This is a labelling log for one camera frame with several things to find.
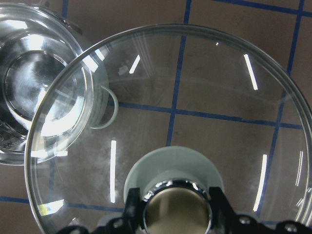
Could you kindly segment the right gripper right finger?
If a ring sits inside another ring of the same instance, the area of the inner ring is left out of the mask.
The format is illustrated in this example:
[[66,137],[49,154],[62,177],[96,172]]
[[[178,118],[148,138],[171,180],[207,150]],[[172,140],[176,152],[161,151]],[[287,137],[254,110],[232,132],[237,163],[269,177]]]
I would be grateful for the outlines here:
[[216,234],[233,234],[236,213],[219,187],[210,187],[212,230]]

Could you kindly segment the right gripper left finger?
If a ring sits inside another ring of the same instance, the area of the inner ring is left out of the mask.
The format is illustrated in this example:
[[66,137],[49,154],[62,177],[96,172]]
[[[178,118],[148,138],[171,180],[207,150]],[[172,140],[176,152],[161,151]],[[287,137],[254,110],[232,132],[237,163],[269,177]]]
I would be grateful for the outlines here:
[[124,234],[135,234],[139,229],[145,230],[144,208],[146,203],[141,199],[140,188],[130,188],[122,213]]

